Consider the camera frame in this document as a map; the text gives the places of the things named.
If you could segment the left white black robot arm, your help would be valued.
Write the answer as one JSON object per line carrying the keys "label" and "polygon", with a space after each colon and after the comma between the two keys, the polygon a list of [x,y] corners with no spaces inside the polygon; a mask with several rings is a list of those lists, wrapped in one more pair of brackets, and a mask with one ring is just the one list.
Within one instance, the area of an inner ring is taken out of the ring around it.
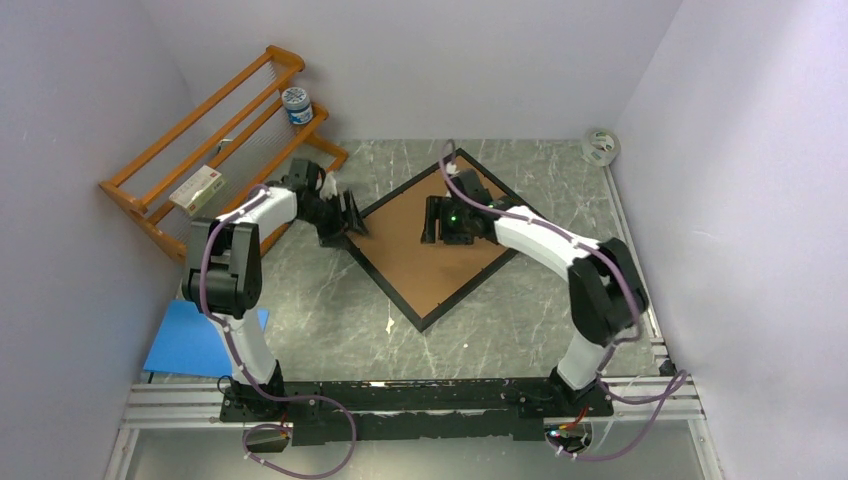
{"label": "left white black robot arm", "polygon": [[317,163],[296,159],[281,179],[252,186],[233,209],[193,220],[186,246],[182,295],[215,326],[230,361],[232,392],[245,396],[262,420],[277,418],[287,395],[254,317],[263,288],[261,244],[295,222],[313,226],[325,248],[343,247],[350,233],[368,233],[353,192]]}

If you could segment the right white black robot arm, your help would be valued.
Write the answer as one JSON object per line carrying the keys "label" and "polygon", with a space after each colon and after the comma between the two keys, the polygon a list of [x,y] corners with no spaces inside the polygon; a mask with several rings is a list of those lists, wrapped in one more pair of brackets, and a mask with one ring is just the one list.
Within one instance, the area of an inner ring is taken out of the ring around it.
{"label": "right white black robot arm", "polygon": [[451,176],[444,196],[425,201],[424,244],[470,245],[477,238],[516,250],[566,281],[576,330],[552,371],[553,408],[572,415],[588,401],[624,331],[639,329],[649,299],[629,247],[567,231],[508,196],[493,198],[476,171]]}

